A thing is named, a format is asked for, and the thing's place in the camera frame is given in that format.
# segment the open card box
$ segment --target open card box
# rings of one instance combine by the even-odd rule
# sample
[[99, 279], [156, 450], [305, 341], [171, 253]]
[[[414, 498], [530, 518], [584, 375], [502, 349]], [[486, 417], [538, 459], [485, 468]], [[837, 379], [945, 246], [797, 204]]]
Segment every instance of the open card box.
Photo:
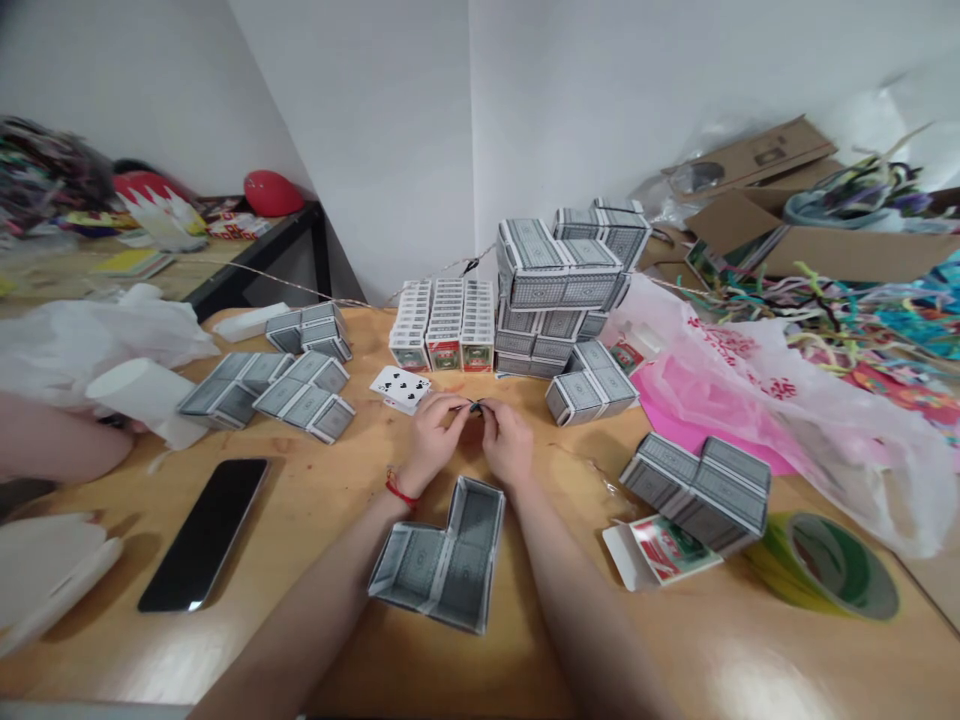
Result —
[[483, 635], [505, 505], [501, 490], [461, 475], [445, 529], [409, 522], [393, 526], [368, 595]]
[[630, 592], [669, 585], [723, 562], [661, 515], [607, 528], [603, 541]]

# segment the paper roll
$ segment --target paper roll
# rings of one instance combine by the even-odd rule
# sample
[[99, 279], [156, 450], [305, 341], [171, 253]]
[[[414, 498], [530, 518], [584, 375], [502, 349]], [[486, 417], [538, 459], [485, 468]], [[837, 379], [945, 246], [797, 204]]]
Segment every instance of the paper roll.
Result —
[[124, 293], [118, 301], [118, 305], [136, 305], [145, 300], [160, 300], [163, 297], [163, 290], [150, 285], [149, 283], [137, 283]]
[[773, 513], [744, 554], [767, 586], [808, 610], [885, 621], [900, 597], [890, 573], [859, 538], [813, 513]]
[[153, 360], [128, 360], [108, 370], [87, 386], [90, 400], [139, 420], [167, 441], [171, 450], [183, 450], [202, 438], [207, 428], [177, 414], [177, 405], [194, 387], [192, 382]]

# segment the plastic bag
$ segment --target plastic bag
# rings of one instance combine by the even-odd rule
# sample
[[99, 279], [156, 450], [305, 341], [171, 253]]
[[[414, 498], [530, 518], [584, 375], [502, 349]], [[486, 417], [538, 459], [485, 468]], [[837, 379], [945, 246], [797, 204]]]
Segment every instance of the plastic bag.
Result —
[[924, 558], [941, 550], [957, 482], [949, 447], [919, 413], [804, 360], [787, 347], [783, 320], [710, 325], [642, 275], [601, 341], [610, 345], [628, 320], [665, 341], [657, 362], [639, 371], [662, 409], [775, 448], [896, 552]]
[[61, 300], [0, 321], [0, 390], [85, 410], [94, 407], [83, 394], [90, 381], [122, 362], [173, 368], [219, 354], [188, 303]]

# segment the playing card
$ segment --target playing card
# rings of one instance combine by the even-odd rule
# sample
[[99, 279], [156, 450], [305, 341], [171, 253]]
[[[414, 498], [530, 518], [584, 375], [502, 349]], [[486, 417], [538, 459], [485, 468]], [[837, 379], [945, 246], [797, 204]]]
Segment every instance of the playing card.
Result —
[[424, 395], [430, 392], [430, 380], [387, 365], [377, 375], [370, 389], [395, 403], [391, 406], [404, 406], [416, 410]]

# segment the black phone screen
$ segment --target black phone screen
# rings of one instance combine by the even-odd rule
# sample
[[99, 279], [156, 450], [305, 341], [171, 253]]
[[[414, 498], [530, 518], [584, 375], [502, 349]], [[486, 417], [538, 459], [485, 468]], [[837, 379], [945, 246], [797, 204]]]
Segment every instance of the black phone screen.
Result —
[[203, 605], [267, 465], [263, 458], [217, 465], [140, 598], [140, 612], [183, 612]]

